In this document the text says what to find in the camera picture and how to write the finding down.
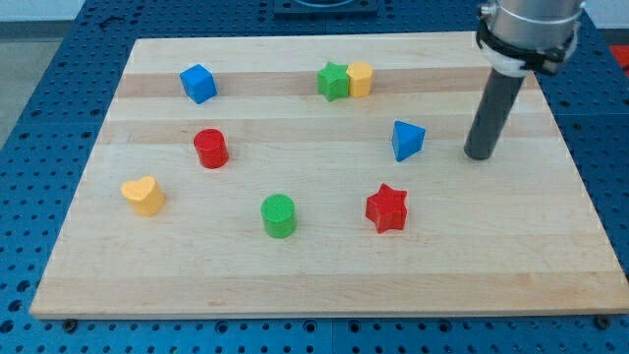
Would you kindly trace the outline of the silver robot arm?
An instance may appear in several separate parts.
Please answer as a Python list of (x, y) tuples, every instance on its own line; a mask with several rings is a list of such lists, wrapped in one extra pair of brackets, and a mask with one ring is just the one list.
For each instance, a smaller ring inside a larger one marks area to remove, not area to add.
[(584, 0), (488, 0), (478, 7), (477, 45), (511, 78), (552, 76), (576, 51)]

